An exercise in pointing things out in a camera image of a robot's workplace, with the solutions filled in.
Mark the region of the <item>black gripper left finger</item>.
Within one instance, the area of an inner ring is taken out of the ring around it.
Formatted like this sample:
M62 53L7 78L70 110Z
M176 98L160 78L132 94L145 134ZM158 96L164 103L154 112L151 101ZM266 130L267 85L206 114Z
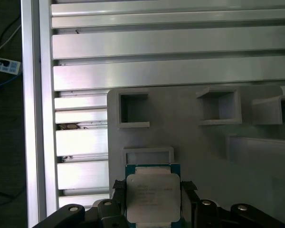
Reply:
M35 225L36 228L126 228L126 182L116 180L110 199L101 199L89 209L68 204Z

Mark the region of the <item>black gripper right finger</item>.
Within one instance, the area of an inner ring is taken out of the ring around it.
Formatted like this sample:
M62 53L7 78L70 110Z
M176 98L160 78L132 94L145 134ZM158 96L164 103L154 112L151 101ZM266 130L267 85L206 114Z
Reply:
M199 180L181 182L186 228L285 228L285 181Z

